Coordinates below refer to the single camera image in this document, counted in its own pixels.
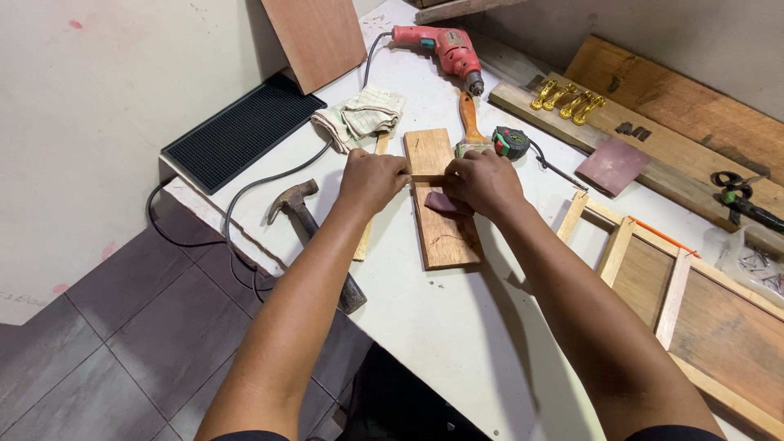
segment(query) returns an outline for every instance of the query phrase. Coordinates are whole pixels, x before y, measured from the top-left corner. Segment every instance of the bar mat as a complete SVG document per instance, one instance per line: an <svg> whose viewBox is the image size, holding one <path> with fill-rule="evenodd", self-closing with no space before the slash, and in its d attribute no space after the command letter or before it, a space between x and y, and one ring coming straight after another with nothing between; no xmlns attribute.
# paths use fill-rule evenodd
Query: bar mat
<svg viewBox="0 0 784 441"><path fill-rule="evenodd" d="M326 107L277 73L161 153L212 195Z"/></svg>

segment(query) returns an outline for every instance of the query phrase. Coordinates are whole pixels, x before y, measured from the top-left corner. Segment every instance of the paint brush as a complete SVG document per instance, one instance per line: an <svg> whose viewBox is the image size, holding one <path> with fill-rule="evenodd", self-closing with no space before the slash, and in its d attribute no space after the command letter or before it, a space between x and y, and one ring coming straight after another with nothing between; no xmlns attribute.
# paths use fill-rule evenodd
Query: paint brush
<svg viewBox="0 0 784 441"><path fill-rule="evenodd" d="M476 150L482 153L487 148L494 148L492 141L484 137L477 129L477 109L474 106L474 99L468 92L460 94L460 119L466 128L466 137L456 145L456 154L462 158L466 151Z"/></svg>

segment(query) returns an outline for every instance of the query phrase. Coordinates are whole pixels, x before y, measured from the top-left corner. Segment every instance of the hand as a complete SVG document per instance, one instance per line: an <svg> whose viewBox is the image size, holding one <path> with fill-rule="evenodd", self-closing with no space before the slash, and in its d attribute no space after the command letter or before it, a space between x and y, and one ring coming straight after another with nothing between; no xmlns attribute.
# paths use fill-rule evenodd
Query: hand
<svg viewBox="0 0 784 441"><path fill-rule="evenodd" d="M467 151L462 158L453 159L444 174L455 196L494 224L504 213L527 203L512 163L492 149Z"/></svg>
<svg viewBox="0 0 784 441"><path fill-rule="evenodd" d="M400 174L407 164L402 156L378 156L355 148L348 154L338 202L372 217L411 182L411 175Z"/></svg>

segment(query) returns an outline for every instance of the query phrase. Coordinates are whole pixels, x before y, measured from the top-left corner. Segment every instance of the white table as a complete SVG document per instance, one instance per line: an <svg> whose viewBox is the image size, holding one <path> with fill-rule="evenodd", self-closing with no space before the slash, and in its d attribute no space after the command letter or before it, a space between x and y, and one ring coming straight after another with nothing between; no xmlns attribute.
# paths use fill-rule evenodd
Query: white table
<svg viewBox="0 0 784 441"><path fill-rule="evenodd" d="M392 25L412 24L415 11L402 0L390 0L362 17L367 47ZM445 127L452 142L462 139L457 108L461 81L440 76L433 56L418 49L391 49L388 43L385 38L376 48L370 82L408 99L390 139L389 153L403 155L402 134L410 130ZM345 100L359 92L363 73L364 65L316 95L329 105ZM582 154L490 105L487 94L498 79L488 72L483 76L486 92L477 102L480 131L490 134L496 126L521 128L555 166L571 171L580 164ZM166 191L220 229L222 213L213 207L225 210L247 183L298 166L327 139L325 131L307 124L212 196L185 185L180 180L184 177ZM238 247L280 275L302 244L286 216L266 226L270 204L285 189L314 178L320 190L306 203L321 223L338 194L345 161L344 155L328 151L309 168L246 194L232 217L248 236L233 234ZM514 166L528 199L557 229L575 189L552 171L541 171L531 155ZM595 191L591 197L699 250L709 262L718 258L726 233L637 183L613 201ZM352 263L350 269L368 303L350 318L491 439L603 439L582 385L555 344L535 300L521 289L524 275L497 229L476 216L485 264L425 272L413 210L411 195L404 190L375 217L367 260ZM607 234L583 222L574 237L572 249L595 265ZM722 425L731 438L745 439Z"/></svg>

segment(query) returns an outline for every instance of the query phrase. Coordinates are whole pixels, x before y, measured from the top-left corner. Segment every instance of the orange pencil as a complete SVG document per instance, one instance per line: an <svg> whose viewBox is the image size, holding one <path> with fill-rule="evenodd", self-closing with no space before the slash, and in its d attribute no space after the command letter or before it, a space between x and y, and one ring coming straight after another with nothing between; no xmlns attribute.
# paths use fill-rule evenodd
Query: orange pencil
<svg viewBox="0 0 784 441"><path fill-rule="evenodd" d="M652 226L642 222L641 220L637 219L634 216L629 216L629 218L632 221L637 222L637 225L640 225L642 228L645 228L646 230L650 231L651 233L657 235L658 237L666 240L669 243L672 243L673 245L675 245L675 246L677 246L679 248L683 248L684 250L687 250L690 254L693 254L694 257L697 257L698 259L702 259L702 257L700 257L700 255L697 254L696 251L692 250L691 248L688 248L688 247L684 246L682 243L678 242L677 240L670 238L669 236L665 235L664 233L662 233L661 231L657 230L656 228L653 228Z"/></svg>

